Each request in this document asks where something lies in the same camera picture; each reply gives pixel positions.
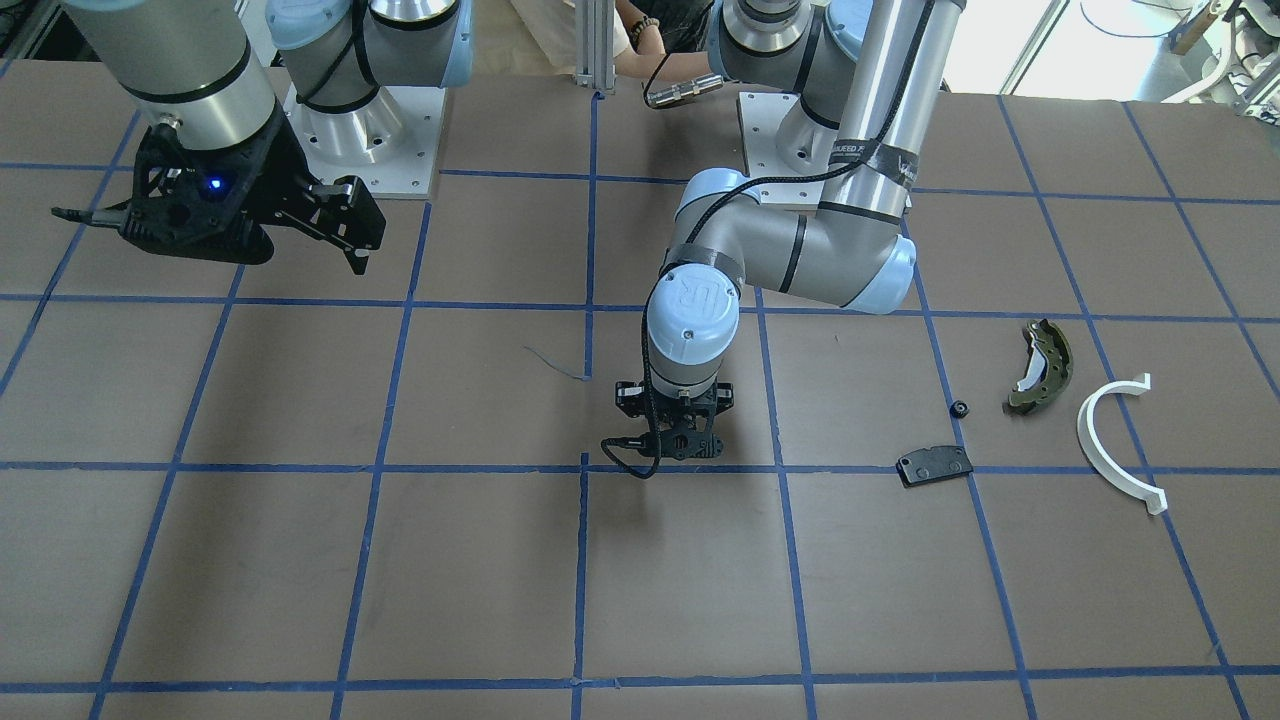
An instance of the silver mounting plate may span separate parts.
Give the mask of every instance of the silver mounting plate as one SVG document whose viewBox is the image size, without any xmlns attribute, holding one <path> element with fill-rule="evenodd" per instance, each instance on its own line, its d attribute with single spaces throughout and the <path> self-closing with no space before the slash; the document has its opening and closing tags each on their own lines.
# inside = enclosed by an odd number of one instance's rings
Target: silver mounting plate
<svg viewBox="0 0 1280 720">
<path fill-rule="evenodd" d="M 737 115 L 742 123 L 742 154 L 750 178 L 796 177 L 778 156 L 777 135 L 782 118 L 799 100 L 791 92 L 739 92 Z M 813 209 L 822 200 L 822 183 L 760 186 L 760 204 L 787 209 Z"/>
<path fill-rule="evenodd" d="M 410 137 L 399 152 L 374 164 L 334 165 L 316 158 L 307 138 L 298 131 L 297 88 L 289 86 L 284 113 L 293 133 L 307 155 L 311 174 L 321 182 L 333 182 L 343 176 L 360 176 L 374 197 L 402 200 L 430 200 L 435 186 L 435 161 L 440 150 L 440 131 L 444 127 L 443 87 L 388 87 L 403 110 L 403 122 Z"/>
</svg>

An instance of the white plastic handle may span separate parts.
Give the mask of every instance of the white plastic handle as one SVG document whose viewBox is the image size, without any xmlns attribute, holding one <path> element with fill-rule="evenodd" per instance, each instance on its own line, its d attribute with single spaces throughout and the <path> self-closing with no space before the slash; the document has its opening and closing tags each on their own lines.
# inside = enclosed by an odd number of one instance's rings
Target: white plastic handle
<svg viewBox="0 0 1280 720">
<path fill-rule="evenodd" d="M 1125 495 L 1146 502 L 1147 512 L 1160 515 L 1165 510 L 1169 510 L 1165 491 L 1134 478 L 1112 460 L 1102 447 L 1102 441 L 1098 439 L 1098 429 L 1093 424 L 1093 411 L 1097 409 L 1098 400 L 1102 400 L 1102 396 L 1115 393 L 1137 396 L 1148 389 L 1151 389 L 1151 373 L 1143 373 L 1133 380 L 1117 380 L 1100 387 L 1084 400 L 1084 405 L 1080 405 L 1080 414 L 1075 418 L 1075 434 L 1080 439 L 1080 450 L 1084 451 L 1084 456 L 1089 459 L 1094 470 L 1101 473 L 1108 483 Z"/>
</svg>

